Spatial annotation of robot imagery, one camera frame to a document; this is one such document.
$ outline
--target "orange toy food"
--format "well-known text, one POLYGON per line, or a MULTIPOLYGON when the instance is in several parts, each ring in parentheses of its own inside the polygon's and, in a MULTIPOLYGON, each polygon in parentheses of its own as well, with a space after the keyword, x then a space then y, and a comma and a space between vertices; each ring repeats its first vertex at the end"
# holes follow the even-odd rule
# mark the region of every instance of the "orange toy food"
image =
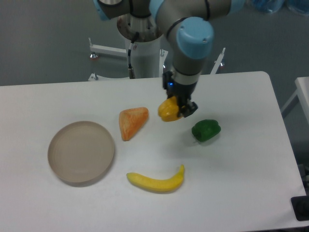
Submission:
POLYGON ((146 107, 121 111, 119 114, 119 127, 123 141, 129 141, 145 124, 148 116, 149 113, 146 107))

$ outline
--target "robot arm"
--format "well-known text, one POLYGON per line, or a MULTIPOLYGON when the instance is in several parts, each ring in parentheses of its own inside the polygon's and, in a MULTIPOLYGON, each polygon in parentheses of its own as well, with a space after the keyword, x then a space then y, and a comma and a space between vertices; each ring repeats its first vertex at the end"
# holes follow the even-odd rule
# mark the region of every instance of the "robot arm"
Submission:
POLYGON ((208 20, 240 10, 245 0, 93 0, 101 19, 131 14, 152 15, 173 52, 173 67, 163 74, 168 98, 175 96, 178 116, 187 117, 196 109, 191 94, 209 55, 213 28, 208 20))

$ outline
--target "gray floor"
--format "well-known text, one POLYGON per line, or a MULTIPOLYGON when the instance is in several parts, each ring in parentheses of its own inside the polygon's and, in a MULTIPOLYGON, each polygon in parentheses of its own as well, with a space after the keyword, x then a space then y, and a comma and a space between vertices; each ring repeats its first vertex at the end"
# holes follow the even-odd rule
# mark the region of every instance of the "gray floor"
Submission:
MULTIPOLYGON (((94 44, 124 48, 115 23, 100 21, 91 0, 1 0, 0 86, 86 81, 94 71, 113 78, 127 76, 125 60, 88 59, 88 37, 94 44)), ((247 6, 212 25, 215 42, 204 73, 226 47, 222 72, 267 72, 280 107, 294 92, 294 80, 309 76, 308 17, 285 7, 264 15, 247 6)), ((171 50, 166 41, 162 46, 171 50)), ((285 124, 296 159, 307 162, 309 125, 299 105, 285 124)))

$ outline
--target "cable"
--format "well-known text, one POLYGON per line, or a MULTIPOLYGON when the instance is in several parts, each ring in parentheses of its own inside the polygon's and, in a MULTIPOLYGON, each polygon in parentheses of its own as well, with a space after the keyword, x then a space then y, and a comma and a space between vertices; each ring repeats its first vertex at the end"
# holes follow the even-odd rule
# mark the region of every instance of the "cable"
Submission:
POLYGON ((134 37, 133 37, 133 39, 131 40, 129 49, 127 51, 127 62, 128 62, 129 69, 132 69, 132 64, 131 64, 131 51, 132 51, 132 47, 133 47, 134 42, 139 38, 139 36, 140 36, 140 34, 138 32, 136 32, 134 37))

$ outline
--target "green pepper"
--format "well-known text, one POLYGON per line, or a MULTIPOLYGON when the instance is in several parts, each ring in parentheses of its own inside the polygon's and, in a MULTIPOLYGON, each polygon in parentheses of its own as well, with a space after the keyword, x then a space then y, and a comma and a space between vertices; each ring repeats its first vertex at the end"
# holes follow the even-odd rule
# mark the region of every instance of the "green pepper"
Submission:
POLYGON ((221 127, 216 120, 205 119, 199 121, 192 127, 192 134, 200 142, 205 142, 221 131, 221 127))

